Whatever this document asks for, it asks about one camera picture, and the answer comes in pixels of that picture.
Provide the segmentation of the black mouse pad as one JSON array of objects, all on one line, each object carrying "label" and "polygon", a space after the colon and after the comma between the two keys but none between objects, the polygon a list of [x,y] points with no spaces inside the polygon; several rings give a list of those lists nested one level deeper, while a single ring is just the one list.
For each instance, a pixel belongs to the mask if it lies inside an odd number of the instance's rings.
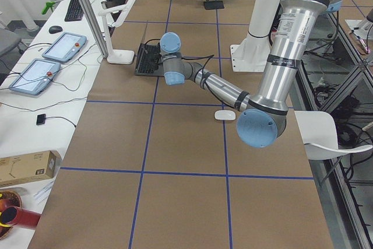
[{"label": "black mouse pad", "polygon": [[204,1],[203,6],[206,10],[224,9],[223,1]]}]

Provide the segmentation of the grey laptop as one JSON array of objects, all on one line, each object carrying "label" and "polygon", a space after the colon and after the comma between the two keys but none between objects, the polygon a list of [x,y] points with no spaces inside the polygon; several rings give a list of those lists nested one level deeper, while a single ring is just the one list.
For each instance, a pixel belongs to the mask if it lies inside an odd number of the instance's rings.
[{"label": "grey laptop", "polygon": [[142,41],[138,48],[135,75],[162,77],[164,70],[161,61],[160,39],[152,38],[146,40],[147,27],[148,23],[146,23]]}]

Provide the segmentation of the white computer mouse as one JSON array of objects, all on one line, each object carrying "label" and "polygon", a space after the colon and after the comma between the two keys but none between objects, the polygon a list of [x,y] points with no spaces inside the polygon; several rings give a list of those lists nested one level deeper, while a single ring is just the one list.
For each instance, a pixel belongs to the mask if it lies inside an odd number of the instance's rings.
[{"label": "white computer mouse", "polygon": [[214,118],[219,121],[233,121],[236,119],[236,114],[231,110],[217,110]]}]

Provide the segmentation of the black computer mouse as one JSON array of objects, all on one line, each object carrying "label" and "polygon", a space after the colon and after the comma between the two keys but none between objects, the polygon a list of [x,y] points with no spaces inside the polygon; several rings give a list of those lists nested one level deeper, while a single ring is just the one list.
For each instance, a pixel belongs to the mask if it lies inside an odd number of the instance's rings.
[{"label": "black computer mouse", "polygon": [[63,28],[61,26],[51,26],[48,29],[49,34],[56,34],[63,31]]}]

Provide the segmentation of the black keyboard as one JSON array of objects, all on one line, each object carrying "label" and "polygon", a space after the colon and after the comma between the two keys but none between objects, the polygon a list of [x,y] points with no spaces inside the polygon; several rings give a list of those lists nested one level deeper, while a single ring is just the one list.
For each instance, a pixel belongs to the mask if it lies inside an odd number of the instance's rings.
[{"label": "black keyboard", "polygon": [[68,9],[64,18],[65,22],[80,21],[83,18],[83,9],[79,0],[70,0]]}]

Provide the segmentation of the upper blue teach pendant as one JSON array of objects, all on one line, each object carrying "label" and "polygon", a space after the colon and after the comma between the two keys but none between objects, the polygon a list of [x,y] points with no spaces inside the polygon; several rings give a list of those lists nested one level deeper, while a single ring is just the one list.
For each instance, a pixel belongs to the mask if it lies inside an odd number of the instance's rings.
[{"label": "upper blue teach pendant", "polygon": [[66,63],[86,44],[87,37],[63,32],[42,54],[43,58]]}]

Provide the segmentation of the blue teach pendant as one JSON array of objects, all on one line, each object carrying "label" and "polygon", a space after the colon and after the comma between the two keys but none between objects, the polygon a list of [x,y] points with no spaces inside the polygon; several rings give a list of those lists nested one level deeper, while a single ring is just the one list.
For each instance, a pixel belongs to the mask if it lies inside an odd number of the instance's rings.
[{"label": "blue teach pendant", "polygon": [[36,96],[46,89],[60,69],[59,62],[34,59],[10,84],[9,90]]},{"label": "blue teach pendant", "polygon": [[42,54],[43,58],[66,63],[86,44],[87,37],[63,32]]}]

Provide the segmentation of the white chair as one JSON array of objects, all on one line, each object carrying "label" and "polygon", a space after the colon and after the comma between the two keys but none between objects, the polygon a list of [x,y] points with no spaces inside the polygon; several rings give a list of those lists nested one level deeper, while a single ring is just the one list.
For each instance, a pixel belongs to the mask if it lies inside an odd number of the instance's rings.
[{"label": "white chair", "polygon": [[372,149],[372,145],[340,149],[336,125],[329,113],[323,111],[295,111],[294,113],[309,160],[329,160]]}]

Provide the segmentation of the lower blue teach pendant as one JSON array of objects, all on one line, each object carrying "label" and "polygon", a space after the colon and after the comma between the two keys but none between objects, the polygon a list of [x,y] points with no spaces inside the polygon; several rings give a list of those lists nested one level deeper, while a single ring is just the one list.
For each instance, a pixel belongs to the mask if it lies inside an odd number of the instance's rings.
[{"label": "lower blue teach pendant", "polygon": [[60,69],[59,62],[34,59],[10,84],[9,90],[36,96],[46,89]]}]

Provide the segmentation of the small black square device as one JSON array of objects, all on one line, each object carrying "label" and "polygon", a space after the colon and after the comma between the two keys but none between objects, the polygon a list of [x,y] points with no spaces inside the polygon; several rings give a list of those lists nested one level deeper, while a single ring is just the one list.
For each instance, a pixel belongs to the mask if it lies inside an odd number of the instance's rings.
[{"label": "small black square device", "polygon": [[43,125],[46,121],[46,114],[39,114],[36,119],[36,125]]}]

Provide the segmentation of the cardboard box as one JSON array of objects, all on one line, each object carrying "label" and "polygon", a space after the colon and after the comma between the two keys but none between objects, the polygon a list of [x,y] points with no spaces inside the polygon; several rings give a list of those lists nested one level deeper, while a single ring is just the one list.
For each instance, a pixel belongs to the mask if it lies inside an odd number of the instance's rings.
[{"label": "cardboard box", "polygon": [[1,188],[52,179],[60,159],[54,150],[1,158]]}]

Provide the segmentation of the woven basket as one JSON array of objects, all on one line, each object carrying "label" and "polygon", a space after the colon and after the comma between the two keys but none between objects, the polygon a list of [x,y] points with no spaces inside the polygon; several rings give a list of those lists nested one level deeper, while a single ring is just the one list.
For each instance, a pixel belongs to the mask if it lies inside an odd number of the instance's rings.
[{"label": "woven basket", "polygon": [[[1,190],[1,212],[9,206],[22,207],[22,199],[20,195],[14,191]],[[1,226],[1,239],[4,239],[12,229],[12,226]]]}]

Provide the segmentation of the red bottle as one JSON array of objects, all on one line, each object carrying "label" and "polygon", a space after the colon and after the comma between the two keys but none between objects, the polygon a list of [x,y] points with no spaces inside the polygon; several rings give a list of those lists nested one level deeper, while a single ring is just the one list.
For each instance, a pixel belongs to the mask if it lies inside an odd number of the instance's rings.
[{"label": "red bottle", "polygon": [[35,229],[40,218],[40,213],[28,211],[18,206],[10,206],[1,212],[1,225]]}]

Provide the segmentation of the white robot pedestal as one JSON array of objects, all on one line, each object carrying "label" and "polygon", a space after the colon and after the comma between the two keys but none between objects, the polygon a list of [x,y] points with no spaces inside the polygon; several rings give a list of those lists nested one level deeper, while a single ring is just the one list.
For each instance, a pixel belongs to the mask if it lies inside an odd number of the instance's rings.
[{"label": "white robot pedestal", "polygon": [[263,72],[270,52],[269,34],[280,0],[255,0],[245,39],[231,45],[234,72]]}]

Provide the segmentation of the aluminium frame post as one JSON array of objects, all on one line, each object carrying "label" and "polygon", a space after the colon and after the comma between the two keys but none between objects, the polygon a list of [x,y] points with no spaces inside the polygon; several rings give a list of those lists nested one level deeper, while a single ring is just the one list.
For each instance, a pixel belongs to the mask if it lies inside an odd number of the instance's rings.
[{"label": "aluminium frame post", "polygon": [[105,40],[102,36],[100,27],[98,25],[98,21],[96,19],[96,16],[94,14],[94,10],[92,8],[92,5],[89,0],[79,0],[79,3],[83,9],[83,12],[85,14],[85,17],[87,19],[88,25],[90,27],[90,30],[93,34],[93,37],[95,39],[95,42],[101,52],[101,55],[103,58],[108,57],[108,50],[105,44]]}]

